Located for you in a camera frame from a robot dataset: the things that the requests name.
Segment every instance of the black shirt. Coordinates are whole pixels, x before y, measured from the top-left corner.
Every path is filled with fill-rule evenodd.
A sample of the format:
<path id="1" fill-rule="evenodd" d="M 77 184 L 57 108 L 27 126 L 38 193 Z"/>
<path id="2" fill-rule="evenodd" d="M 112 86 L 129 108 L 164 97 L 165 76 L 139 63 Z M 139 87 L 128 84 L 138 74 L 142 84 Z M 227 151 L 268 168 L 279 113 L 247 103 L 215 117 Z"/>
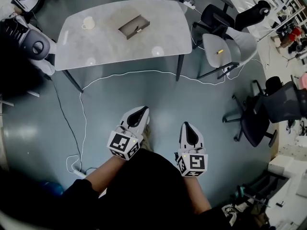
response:
<path id="1" fill-rule="evenodd" d="M 179 170 L 162 156 L 140 149 L 99 195 L 87 180 L 76 180 L 62 197 L 66 229 L 200 225 L 227 229 L 220 208 L 195 215 Z"/>

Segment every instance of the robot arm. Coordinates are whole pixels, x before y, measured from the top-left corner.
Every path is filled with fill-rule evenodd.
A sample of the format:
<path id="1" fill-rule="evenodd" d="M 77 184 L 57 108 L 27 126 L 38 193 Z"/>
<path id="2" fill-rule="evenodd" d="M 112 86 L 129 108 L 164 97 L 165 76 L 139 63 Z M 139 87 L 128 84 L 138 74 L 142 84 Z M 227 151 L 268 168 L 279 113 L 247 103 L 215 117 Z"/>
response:
<path id="1" fill-rule="evenodd" d="M 203 136 L 199 130 L 184 122 L 180 131 L 180 149 L 175 160 L 182 176 L 199 176 L 207 171 L 208 155 L 205 154 Z"/>
<path id="2" fill-rule="evenodd" d="M 107 147 L 111 153 L 129 160 L 141 147 L 142 133 L 149 124 L 149 108 L 139 106 L 126 112 L 119 126 L 111 132 Z"/>

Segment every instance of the black office chair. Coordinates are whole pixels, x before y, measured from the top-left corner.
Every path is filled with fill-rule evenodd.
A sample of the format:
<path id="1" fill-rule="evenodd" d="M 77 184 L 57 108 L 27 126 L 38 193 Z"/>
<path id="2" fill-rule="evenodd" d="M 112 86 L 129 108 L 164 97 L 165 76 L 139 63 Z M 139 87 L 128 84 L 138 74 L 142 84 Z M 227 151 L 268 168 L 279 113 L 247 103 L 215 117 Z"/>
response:
<path id="1" fill-rule="evenodd" d="M 262 141 L 263 137 L 266 136 L 271 139 L 269 142 L 269 147 L 272 147 L 277 138 L 277 130 L 275 130 L 273 134 L 267 132 L 270 121 L 264 106 L 262 105 L 257 114 L 254 114 L 254 106 L 260 97 L 248 97 L 245 102 L 246 107 L 241 105 L 235 95 L 233 95 L 232 98 L 235 99 L 236 103 L 238 104 L 238 107 L 242 112 L 242 116 L 232 120 L 227 120 L 227 118 L 224 116 L 223 123 L 241 123 L 240 133 L 234 137 L 234 140 L 240 141 L 242 134 L 244 133 L 251 145 L 256 147 Z"/>
<path id="2" fill-rule="evenodd" d="M 279 123 L 287 120 L 299 120 L 307 114 L 307 90 L 298 90 L 293 81 L 287 82 L 284 86 L 278 77 L 272 77 L 266 82 L 265 93 L 260 90 L 254 113 L 259 112 L 259 108 L 264 106 L 272 123 Z"/>
<path id="3" fill-rule="evenodd" d="M 245 27 L 258 24 L 259 22 L 263 21 L 265 16 L 267 16 L 271 10 L 268 2 L 260 0 L 258 4 L 252 8 L 238 14 L 236 16 L 236 20 L 234 20 L 230 15 L 226 13 L 228 7 L 233 8 L 233 5 L 226 0 L 221 1 L 224 2 L 223 10 L 212 4 L 209 4 L 201 15 L 201 21 L 205 23 L 205 25 L 194 22 L 193 27 L 195 28 L 199 26 L 207 30 L 209 33 L 212 33 L 220 25 L 225 25 L 241 32 Z"/>

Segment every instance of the white mug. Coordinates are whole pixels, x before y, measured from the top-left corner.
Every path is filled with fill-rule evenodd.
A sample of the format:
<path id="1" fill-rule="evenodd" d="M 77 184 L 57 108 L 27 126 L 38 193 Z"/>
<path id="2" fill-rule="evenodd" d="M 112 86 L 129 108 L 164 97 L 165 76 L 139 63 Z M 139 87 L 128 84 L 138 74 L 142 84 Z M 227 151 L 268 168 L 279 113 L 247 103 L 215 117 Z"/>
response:
<path id="1" fill-rule="evenodd" d="M 88 16 L 83 20 L 82 29 L 91 30 L 95 27 L 95 21 L 92 16 Z"/>

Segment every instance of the gray floor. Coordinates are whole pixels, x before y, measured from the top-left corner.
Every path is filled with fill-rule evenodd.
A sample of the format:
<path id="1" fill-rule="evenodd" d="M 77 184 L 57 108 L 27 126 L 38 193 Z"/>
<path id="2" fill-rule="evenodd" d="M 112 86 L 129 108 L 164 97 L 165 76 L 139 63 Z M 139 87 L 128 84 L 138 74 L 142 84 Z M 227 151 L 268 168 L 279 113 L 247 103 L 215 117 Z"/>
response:
<path id="1" fill-rule="evenodd" d="M 37 18 L 44 33 L 57 40 L 67 16 L 114 1 L 119 0 L 47 0 Z M 223 6 L 219 0 L 196 0 L 196 7 L 203 11 L 210 3 L 220 8 Z M 236 11 L 230 9 L 229 14 L 234 16 Z M 186 17 L 189 25 L 200 19 L 200 15 L 192 10 Z M 177 57 L 162 57 L 74 69 L 71 74 L 81 86 L 85 86 L 113 73 L 144 69 L 176 72 L 176 66 Z M 182 74 L 196 78 L 199 72 L 210 70 L 204 52 L 196 49 L 185 57 Z M 217 83 L 216 77 L 213 74 L 202 80 Z M 61 72 L 56 72 L 52 79 L 81 147 L 84 117 L 79 93 Z M 222 123 L 225 113 L 236 110 L 232 94 L 236 93 L 243 100 L 251 92 L 253 79 L 258 79 L 261 84 L 265 82 L 263 68 L 256 61 L 245 65 L 238 78 L 226 79 L 217 86 L 185 78 L 176 82 L 173 75 L 149 72 L 112 77 L 92 84 L 82 95 L 88 121 L 83 169 L 105 162 L 110 157 L 107 139 L 121 116 L 131 108 L 147 105 L 150 107 L 152 146 L 173 164 L 174 152 L 179 148 L 181 124 L 189 121 L 202 132 L 209 166 L 199 181 L 212 205 L 216 205 L 228 198 L 236 185 L 258 176 L 270 160 L 268 139 L 265 138 L 257 148 L 252 147 L 244 136 L 236 143 L 233 137 L 238 124 Z M 11 100 L 15 103 L 14 108 L 6 107 L 4 110 L 8 162 L 11 168 L 37 180 L 56 181 L 67 188 L 77 179 L 66 171 L 65 165 L 66 157 L 76 154 L 76 145 L 60 111 L 52 83 L 46 82 L 39 92 L 40 98 L 25 95 Z"/>

